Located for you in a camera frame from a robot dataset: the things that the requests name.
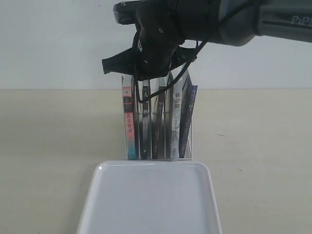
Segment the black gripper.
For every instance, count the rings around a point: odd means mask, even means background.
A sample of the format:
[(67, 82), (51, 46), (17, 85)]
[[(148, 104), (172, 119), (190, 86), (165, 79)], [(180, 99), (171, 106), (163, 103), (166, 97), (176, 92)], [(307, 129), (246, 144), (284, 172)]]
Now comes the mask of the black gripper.
[(195, 48), (182, 47), (184, 42), (174, 24), (136, 24), (132, 48), (103, 58), (103, 72), (131, 74), (138, 80), (166, 76), (169, 71), (196, 59)]

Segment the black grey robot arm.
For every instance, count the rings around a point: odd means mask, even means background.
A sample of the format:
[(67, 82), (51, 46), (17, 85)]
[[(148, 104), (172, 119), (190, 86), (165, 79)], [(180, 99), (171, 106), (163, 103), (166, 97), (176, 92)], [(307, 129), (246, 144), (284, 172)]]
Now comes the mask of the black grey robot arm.
[(187, 40), (243, 46), (256, 36), (312, 40), (309, 0), (134, 0), (114, 5), (121, 25), (133, 24), (132, 47), (102, 60), (114, 72), (153, 79), (194, 61)]

